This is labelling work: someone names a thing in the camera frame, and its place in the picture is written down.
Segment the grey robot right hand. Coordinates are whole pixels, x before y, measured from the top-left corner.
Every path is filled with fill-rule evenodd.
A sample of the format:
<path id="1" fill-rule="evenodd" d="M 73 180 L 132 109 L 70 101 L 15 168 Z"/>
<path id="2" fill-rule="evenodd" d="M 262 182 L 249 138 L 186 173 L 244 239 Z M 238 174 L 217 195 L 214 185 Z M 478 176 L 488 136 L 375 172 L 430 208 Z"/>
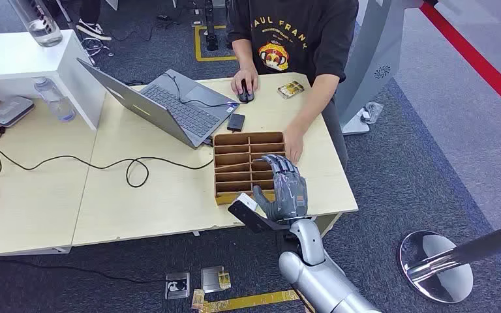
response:
<path id="1" fill-rule="evenodd" d="M 273 171 L 275 200 L 269 201 L 260 186 L 252 188 L 256 203 L 269 220 L 278 222 L 303 217 L 308 210 L 306 180 L 290 160 L 281 155 L 268 154 L 261 157 Z"/>

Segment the person's left hand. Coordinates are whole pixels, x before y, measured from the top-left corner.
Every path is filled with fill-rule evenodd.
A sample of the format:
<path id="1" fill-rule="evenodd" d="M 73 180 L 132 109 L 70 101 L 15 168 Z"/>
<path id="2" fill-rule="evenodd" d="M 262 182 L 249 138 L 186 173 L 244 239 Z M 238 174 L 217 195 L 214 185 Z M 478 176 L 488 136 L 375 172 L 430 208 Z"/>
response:
<path id="1" fill-rule="evenodd" d="M 305 130 L 293 123 L 284 131 L 286 158 L 297 164 L 303 153 L 303 137 Z"/>

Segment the person's right hand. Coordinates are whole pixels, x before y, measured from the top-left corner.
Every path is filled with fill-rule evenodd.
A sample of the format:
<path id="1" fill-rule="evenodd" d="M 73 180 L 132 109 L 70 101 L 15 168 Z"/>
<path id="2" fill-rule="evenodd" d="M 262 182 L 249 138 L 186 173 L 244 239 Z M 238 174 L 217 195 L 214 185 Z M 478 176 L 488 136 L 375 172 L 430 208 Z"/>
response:
<path id="1" fill-rule="evenodd" d="M 235 94 L 243 94 L 246 87 L 248 94 L 253 94 L 259 88 L 259 75 L 254 67 L 241 67 L 231 81 Z"/>

